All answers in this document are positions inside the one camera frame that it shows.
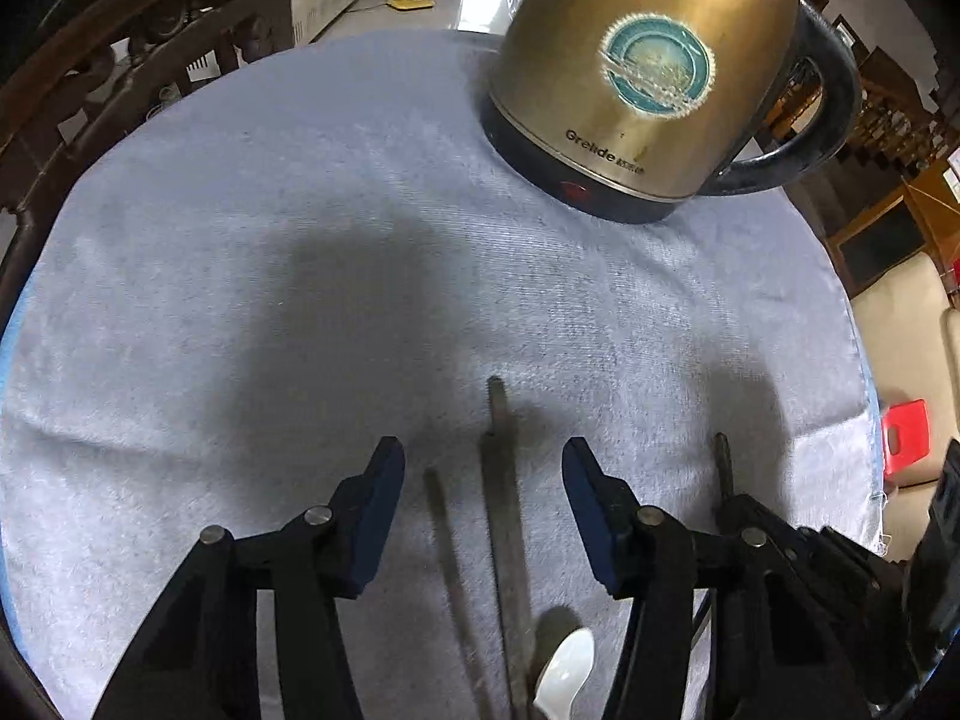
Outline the white plastic spoon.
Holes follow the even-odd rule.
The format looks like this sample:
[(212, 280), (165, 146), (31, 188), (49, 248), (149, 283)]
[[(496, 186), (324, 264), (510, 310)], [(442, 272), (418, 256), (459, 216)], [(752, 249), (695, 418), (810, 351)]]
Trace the white plastic spoon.
[(592, 673), (594, 658), (596, 640), (589, 628), (568, 634), (537, 679), (534, 709), (547, 720), (569, 720), (574, 700)]

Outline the dark chopstick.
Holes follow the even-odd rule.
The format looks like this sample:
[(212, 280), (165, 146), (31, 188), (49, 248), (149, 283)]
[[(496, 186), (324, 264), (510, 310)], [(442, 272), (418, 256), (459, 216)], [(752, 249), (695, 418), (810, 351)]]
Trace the dark chopstick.
[(529, 573), (516, 478), (517, 424), (501, 377), (487, 380), (488, 427), (480, 439), (501, 650), (512, 718), (530, 718), (529, 663), (534, 652)]
[(451, 522), (449, 522), (443, 483), (434, 468), (427, 468), (423, 472), (423, 484), (425, 484), (425, 496), (427, 496), (433, 524), (434, 546), (438, 553), (439, 569), (441, 569), (441, 577), (448, 595), (449, 614), (454, 626), (460, 663), (466, 673), (477, 717), (493, 718), (493, 702), (488, 692), (482, 658), (478, 653), (477, 639), (473, 635), (472, 624), (470, 624), (466, 587), (460, 575), (459, 559), (455, 554), (454, 536), (452, 536)]
[(732, 454), (729, 439), (724, 433), (717, 433), (713, 440), (713, 455), (719, 476), (719, 494), (722, 504), (736, 495), (734, 484), (734, 468), (732, 468)]

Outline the wooden furniture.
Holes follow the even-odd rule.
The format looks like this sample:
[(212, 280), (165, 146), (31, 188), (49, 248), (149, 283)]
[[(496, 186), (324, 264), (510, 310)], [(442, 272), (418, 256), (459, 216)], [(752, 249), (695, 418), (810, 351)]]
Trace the wooden furniture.
[(911, 255), (940, 270), (958, 259), (958, 202), (935, 172), (958, 146), (958, 128), (929, 112), (906, 70), (833, 20), (861, 76), (861, 114), (833, 158), (786, 187), (846, 291), (862, 293)]

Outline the grey towel cloth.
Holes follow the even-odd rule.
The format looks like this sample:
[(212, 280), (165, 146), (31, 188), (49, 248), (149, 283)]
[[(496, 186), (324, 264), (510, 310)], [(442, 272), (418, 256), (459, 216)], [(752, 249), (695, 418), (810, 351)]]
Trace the grey towel cloth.
[(535, 621), (596, 637), (579, 717), (601, 715), (628, 610), (590, 573), (560, 476), (568, 439), (706, 530), (724, 433), (741, 491), (878, 543), (871, 374), (799, 211), (770, 190), (628, 226), (557, 202), (480, 127), (495, 50), (397, 31), (275, 55), (146, 122), (71, 191), (2, 406), (8, 596), (65, 717), (94, 712), (203, 527), (275, 530), (384, 436), (404, 444), (404, 491), (374, 582), (340, 613), (363, 712), (478, 718), (434, 468), (506, 717), (478, 456), (493, 376), (517, 421)]

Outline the brass electric kettle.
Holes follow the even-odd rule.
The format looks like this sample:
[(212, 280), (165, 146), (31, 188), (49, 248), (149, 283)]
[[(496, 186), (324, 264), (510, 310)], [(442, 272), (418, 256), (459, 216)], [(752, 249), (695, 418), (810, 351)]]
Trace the brass electric kettle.
[(797, 181), (859, 109), (850, 48), (804, 0), (523, 0), (482, 124), (556, 200), (646, 224)]

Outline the dark carved wooden chair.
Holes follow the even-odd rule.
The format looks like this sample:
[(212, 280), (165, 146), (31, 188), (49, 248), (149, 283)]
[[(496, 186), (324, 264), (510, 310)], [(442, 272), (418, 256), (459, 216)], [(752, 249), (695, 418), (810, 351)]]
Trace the dark carved wooden chair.
[(291, 0), (59, 0), (36, 50), (2, 86), (2, 254), (9, 316), (62, 206), (88, 167), (160, 104), (199, 89), (189, 68), (220, 73), (293, 47)]

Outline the red plastic stool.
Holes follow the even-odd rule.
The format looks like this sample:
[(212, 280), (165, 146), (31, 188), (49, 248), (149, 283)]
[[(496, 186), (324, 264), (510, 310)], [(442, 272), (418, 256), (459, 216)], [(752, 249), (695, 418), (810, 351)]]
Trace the red plastic stool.
[(929, 454), (928, 405), (924, 400), (885, 406), (880, 418), (884, 476), (893, 478)]

